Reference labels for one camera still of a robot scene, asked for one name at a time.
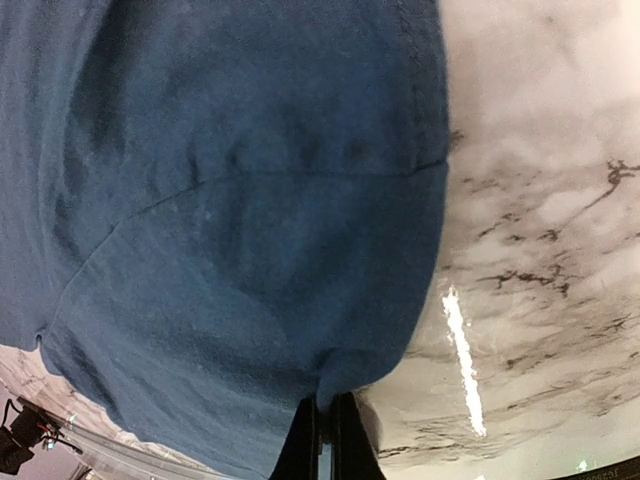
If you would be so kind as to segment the blue t-shirt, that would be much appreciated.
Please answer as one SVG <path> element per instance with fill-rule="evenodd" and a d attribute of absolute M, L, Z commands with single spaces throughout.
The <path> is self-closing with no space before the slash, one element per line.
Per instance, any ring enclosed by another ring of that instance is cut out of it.
<path fill-rule="evenodd" d="M 1 342 L 265 479 L 406 351 L 448 147 L 434 1 L 5 1 Z"/>

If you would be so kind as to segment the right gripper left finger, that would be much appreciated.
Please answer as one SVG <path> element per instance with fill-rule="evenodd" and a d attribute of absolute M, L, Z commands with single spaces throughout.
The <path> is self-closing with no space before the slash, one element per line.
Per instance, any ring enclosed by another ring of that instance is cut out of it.
<path fill-rule="evenodd" d="M 270 480 L 317 480 L 320 447 L 313 397 L 300 402 Z"/>

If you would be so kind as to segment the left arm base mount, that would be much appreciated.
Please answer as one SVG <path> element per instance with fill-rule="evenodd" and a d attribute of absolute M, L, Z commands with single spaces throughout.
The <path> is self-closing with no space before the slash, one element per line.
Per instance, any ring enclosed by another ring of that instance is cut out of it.
<path fill-rule="evenodd" d="M 48 450 L 57 445 L 68 447 L 77 455 L 83 450 L 69 442 L 62 432 L 64 421 L 35 403 L 19 396 L 17 402 L 7 399 L 1 421 L 1 473 L 17 476 L 20 468 L 31 461 L 33 449 L 41 445 Z"/>

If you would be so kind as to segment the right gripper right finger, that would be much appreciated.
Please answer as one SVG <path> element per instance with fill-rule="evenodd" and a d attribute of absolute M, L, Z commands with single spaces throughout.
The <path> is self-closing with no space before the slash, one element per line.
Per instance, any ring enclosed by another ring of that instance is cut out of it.
<path fill-rule="evenodd" d="M 331 478 L 380 480 L 383 473 L 368 439 L 355 397 L 337 396 L 329 416 L 332 448 Z"/>

